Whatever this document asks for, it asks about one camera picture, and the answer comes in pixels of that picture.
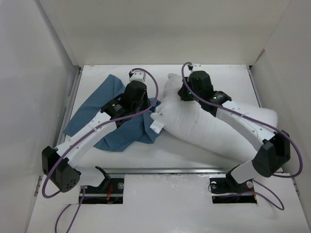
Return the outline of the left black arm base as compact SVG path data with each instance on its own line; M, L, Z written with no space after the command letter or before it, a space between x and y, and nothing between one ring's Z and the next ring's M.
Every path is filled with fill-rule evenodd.
M124 176L108 174L101 167L81 167L78 201L82 204L122 204Z

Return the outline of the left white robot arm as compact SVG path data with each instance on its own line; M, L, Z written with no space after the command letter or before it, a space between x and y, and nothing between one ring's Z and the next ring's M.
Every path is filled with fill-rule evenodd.
M59 192L73 189L81 178L79 160L102 138L115 131L140 110L150 106L145 83L134 80L125 91L107 102L95 117L66 142L42 151L42 170Z

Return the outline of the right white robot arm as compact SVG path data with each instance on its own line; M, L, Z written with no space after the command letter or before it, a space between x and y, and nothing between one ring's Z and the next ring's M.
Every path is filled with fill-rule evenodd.
M290 160L288 135L247 119L229 95L214 90L210 76L205 71L192 71L182 80L182 87L178 91L181 100L199 103L203 110L242 135L257 152L252 160L227 173L225 185L228 190L237 191L243 183L258 176L269 178Z

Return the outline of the blue pillowcase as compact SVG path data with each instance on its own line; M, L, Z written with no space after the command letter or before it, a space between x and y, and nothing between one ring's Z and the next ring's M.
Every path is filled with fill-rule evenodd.
M76 134L95 117L102 106L122 94L124 90L125 85L118 77L108 75L105 81L78 108L63 133L67 136ZM153 144L159 134L150 129L153 123L150 114L158 105L160 105L160 101L157 101L148 112L132 118L115 131L107 134L94 147L99 150L122 152L134 142Z

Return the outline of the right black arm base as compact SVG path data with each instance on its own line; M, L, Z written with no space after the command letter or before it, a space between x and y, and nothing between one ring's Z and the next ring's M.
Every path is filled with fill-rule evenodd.
M257 204L253 180L237 183L227 174L209 176L208 190L213 204Z

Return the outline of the white pillow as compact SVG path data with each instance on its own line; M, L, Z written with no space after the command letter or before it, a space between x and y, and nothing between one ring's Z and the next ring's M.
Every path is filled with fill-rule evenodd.
M227 166L244 163L256 155L253 146L225 122L204 111L194 101L182 101L178 91L182 87L181 76L170 73L163 90L163 100L151 118L161 124L168 133L185 141L186 146L195 145L202 155L191 155L187 148L181 152L193 161Z

